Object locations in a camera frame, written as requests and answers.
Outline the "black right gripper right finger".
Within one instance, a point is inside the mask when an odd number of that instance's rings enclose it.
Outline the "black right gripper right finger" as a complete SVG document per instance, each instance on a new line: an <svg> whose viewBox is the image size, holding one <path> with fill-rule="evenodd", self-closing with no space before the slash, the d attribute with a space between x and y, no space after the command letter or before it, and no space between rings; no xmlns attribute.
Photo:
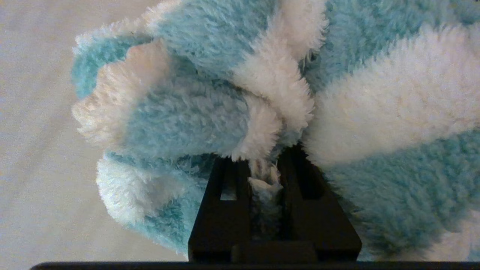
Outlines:
<svg viewBox="0 0 480 270"><path fill-rule="evenodd" d="M283 235L312 245L319 261L353 261L362 242L322 172L300 145L278 159L283 185Z"/></svg>

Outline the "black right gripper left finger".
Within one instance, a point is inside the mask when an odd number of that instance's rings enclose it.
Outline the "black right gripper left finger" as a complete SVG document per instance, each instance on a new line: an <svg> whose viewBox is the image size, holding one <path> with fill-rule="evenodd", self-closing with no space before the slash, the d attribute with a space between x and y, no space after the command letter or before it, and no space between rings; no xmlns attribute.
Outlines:
<svg viewBox="0 0 480 270"><path fill-rule="evenodd" d="M216 159L188 241L190 262L230 262L233 247L250 241L249 176L247 161ZM235 200L221 200L224 183L235 185Z"/></svg>

